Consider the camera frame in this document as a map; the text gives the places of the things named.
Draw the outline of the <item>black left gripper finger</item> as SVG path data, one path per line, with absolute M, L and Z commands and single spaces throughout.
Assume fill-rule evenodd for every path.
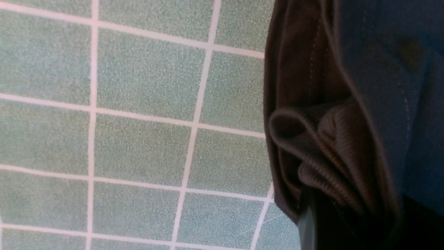
M 442 250 L 443 216 L 408 196 L 404 220 L 385 236 L 381 227 L 365 229 L 361 218 L 346 216 L 325 194 L 303 190 L 298 231 L 302 250 Z

